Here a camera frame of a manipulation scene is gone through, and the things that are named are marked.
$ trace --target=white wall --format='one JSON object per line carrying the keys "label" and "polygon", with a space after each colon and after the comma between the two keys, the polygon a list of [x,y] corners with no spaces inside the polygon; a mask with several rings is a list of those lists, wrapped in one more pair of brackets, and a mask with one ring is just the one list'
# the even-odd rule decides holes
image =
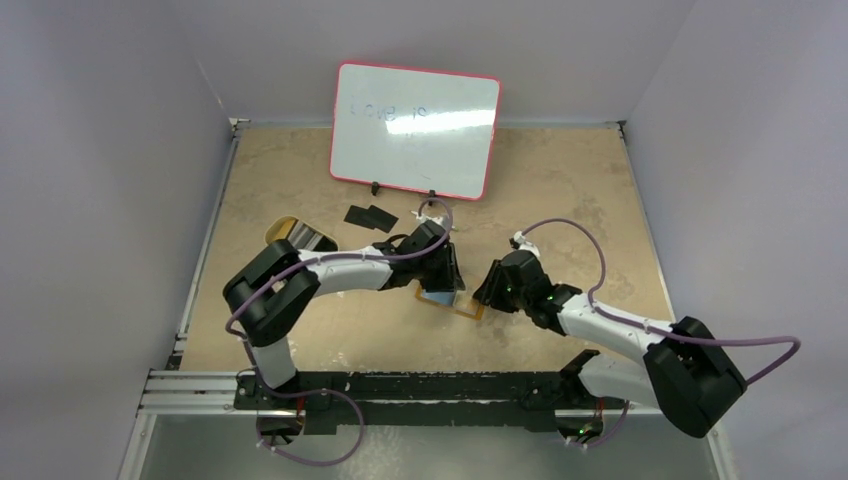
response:
{"label": "white wall", "polygon": [[343,60],[491,74],[501,120],[617,121],[694,0],[172,0],[227,114],[329,122]]}
{"label": "white wall", "polygon": [[628,124],[677,314],[804,342],[725,417],[747,478],[848,476],[845,25],[844,1],[700,0]]}
{"label": "white wall", "polygon": [[229,144],[170,6],[0,2],[0,478],[114,478]]}

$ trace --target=purple cable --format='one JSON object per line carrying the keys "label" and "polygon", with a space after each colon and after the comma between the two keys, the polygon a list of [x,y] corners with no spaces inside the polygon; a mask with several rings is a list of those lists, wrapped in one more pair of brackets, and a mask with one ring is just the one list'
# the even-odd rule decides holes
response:
{"label": "purple cable", "polygon": [[[565,223],[565,224],[571,225],[572,227],[575,227],[578,230],[580,230],[581,232],[583,232],[583,234],[586,235],[586,237],[589,238],[589,240],[592,242],[592,245],[594,245],[595,250],[598,252],[598,259],[601,262],[601,276],[598,279],[598,283],[596,283],[592,288],[590,288],[586,292],[586,296],[589,299],[589,305],[595,311],[597,311],[598,313],[600,313],[604,317],[606,317],[606,318],[608,318],[608,319],[610,319],[614,322],[618,322],[618,323],[621,323],[621,324],[624,324],[624,325],[627,325],[627,326],[630,326],[630,327],[638,328],[638,329],[645,328],[645,326],[642,324],[642,322],[632,320],[632,319],[629,319],[629,318],[625,318],[625,317],[622,317],[622,316],[619,316],[619,315],[615,315],[615,314],[607,312],[606,310],[595,305],[595,292],[597,292],[603,286],[604,282],[607,279],[607,260],[606,260],[606,257],[604,256],[603,249],[601,249],[601,244],[598,243],[598,240],[595,238],[594,235],[592,235],[592,232],[590,232],[589,230],[586,229],[586,227],[584,227],[583,225],[580,225],[579,223],[575,222],[574,220],[569,220],[567,218],[549,218],[549,219],[546,219],[546,220],[542,220],[540,222],[536,222],[533,225],[530,225],[529,227],[524,229],[521,232],[521,234],[527,235],[528,233],[532,232],[533,230],[535,230],[538,227],[541,227],[542,225],[545,225],[545,224],[548,224],[548,223],[554,223],[554,222]],[[759,347],[759,346],[763,346],[763,345],[776,345],[776,344],[781,344],[781,343],[792,344],[792,346],[789,347],[789,350],[787,350],[786,353],[784,353],[783,355],[778,357],[777,360],[770,363],[769,365],[767,365],[765,368],[763,368],[759,372],[755,373],[754,375],[751,375],[751,377],[748,378],[748,380],[747,380],[749,386],[753,385],[754,382],[762,379],[763,377],[765,377],[769,373],[773,372],[774,369],[776,369],[777,367],[783,365],[787,360],[792,358],[792,356],[795,355],[795,353],[798,352],[798,349],[801,348],[801,340],[799,340],[798,337],[794,337],[794,336],[791,336],[791,335],[784,335],[784,336],[780,336],[780,337],[752,338],[752,339],[743,339],[743,340],[715,340],[715,339],[709,339],[709,338],[684,337],[683,335],[678,335],[676,333],[667,332],[665,330],[661,330],[661,329],[653,327],[653,326],[648,326],[647,330],[651,333],[655,333],[657,335],[662,335],[666,338],[670,338],[672,340],[675,340],[675,341],[678,341],[678,342],[681,342],[681,343],[690,343],[690,344],[693,344],[693,345],[703,345],[703,346],[707,346],[707,347]],[[616,430],[618,430],[618,427],[620,426],[621,422],[624,420],[626,411],[627,411],[626,408],[625,408],[624,411],[622,411],[622,415],[619,417],[616,424],[612,427],[609,434],[604,435],[603,437],[599,438],[597,441],[593,442],[592,446],[600,445],[601,443],[606,442],[607,439],[612,434],[614,434],[616,432]]]}
{"label": "purple cable", "polygon": [[298,271],[302,268],[305,268],[308,265],[312,265],[314,263],[319,263],[319,262],[341,260],[341,259],[362,259],[362,260],[376,260],[376,261],[383,261],[383,262],[397,262],[397,261],[411,260],[413,258],[421,257],[421,256],[427,255],[428,253],[432,252],[433,250],[439,248],[442,244],[444,244],[448,240],[448,237],[450,236],[451,226],[453,225],[453,211],[451,211],[451,208],[448,206],[447,203],[445,203],[444,200],[442,200],[440,198],[428,198],[427,200],[424,200],[423,202],[421,202],[421,204],[418,206],[418,214],[419,215],[421,215],[421,212],[424,209],[424,205],[428,202],[436,202],[436,203],[440,204],[441,206],[443,206],[445,208],[445,210],[447,211],[447,216],[448,216],[448,223],[447,223],[447,225],[444,225],[445,233],[442,234],[442,236],[439,237],[439,239],[433,245],[430,245],[429,247],[421,250],[420,252],[409,253],[409,254],[406,254],[406,255],[362,255],[362,254],[357,254],[357,253],[328,253],[328,254],[320,256],[320,257],[313,257],[313,258],[304,260],[302,262],[298,262],[298,263],[292,265],[291,267],[283,270],[281,273],[271,277],[271,279],[268,280],[268,282],[266,282],[265,285],[262,285],[261,287],[259,287],[259,289],[256,291],[256,293],[254,293],[247,300],[245,300],[245,302],[239,308],[237,308],[235,312],[233,312],[233,315],[229,318],[229,320],[227,320],[227,324],[224,327],[224,329],[227,331],[227,333],[235,335],[236,337],[241,339],[241,341],[244,345],[244,351],[247,354],[247,358],[250,360],[251,368],[255,372],[256,379],[259,381],[259,383],[262,385],[262,387],[265,389],[265,391],[269,395],[271,395],[272,397],[275,397],[275,398],[282,398],[282,399],[301,398],[301,397],[307,397],[307,396],[310,396],[310,395],[317,395],[317,394],[333,395],[333,396],[341,398],[342,400],[349,403],[350,406],[353,407],[353,410],[356,412],[356,416],[359,418],[359,435],[356,438],[356,443],[353,444],[353,447],[351,447],[351,449],[347,453],[345,453],[344,455],[342,455],[341,457],[339,457],[335,460],[310,460],[308,458],[303,458],[303,457],[300,457],[298,455],[288,453],[285,450],[279,449],[275,446],[269,445],[262,438],[262,433],[259,429],[259,420],[257,419],[256,434],[259,437],[259,445],[265,447],[266,449],[268,449],[272,453],[276,453],[277,455],[281,455],[285,458],[288,458],[289,460],[294,460],[295,462],[302,463],[304,465],[309,465],[309,466],[312,466],[312,467],[329,467],[329,466],[332,466],[332,465],[337,465],[337,464],[347,460],[348,458],[350,458],[350,456],[353,455],[354,452],[356,452],[356,450],[362,444],[362,438],[365,436],[365,417],[362,415],[362,410],[359,408],[359,406],[356,404],[356,402],[352,398],[350,398],[349,396],[345,395],[344,393],[336,391],[336,390],[320,389],[320,390],[309,390],[309,391],[297,392],[297,393],[279,393],[279,392],[275,391],[273,388],[271,388],[270,385],[268,385],[267,382],[265,382],[265,379],[262,377],[262,374],[259,371],[259,367],[257,367],[257,365],[256,365],[256,359],[253,356],[253,352],[250,350],[250,345],[248,344],[248,341],[247,341],[247,335],[245,335],[244,333],[234,329],[233,324],[238,321],[238,317],[240,317],[245,312],[245,310],[247,310],[247,308],[250,307],[250,305],[253,302],[256,301],[256,299],[258,299],[265,292],[267,292],[269,289],[271,289],[274,286],[275,283],[284,280],[286,277],[288,277],[292,273],[294,273],[294,272],[296,272],[296,271]]}
{"label": "purple cable", "polygon": [[624,424],[624,419],[627,418],[627,411],[630,410],[630,400],[624,402],[624,406],[621,407],[621,415],[618,416],[618,420],[615,421],[613,426],[610,428],[610,431],[606,433],[606,435],[600,436],[597,440],[592,443],[584,443],[584,448],[595,448],[600,447],[601,445],[607,443],[615,432],[621,428],[621,425]]}

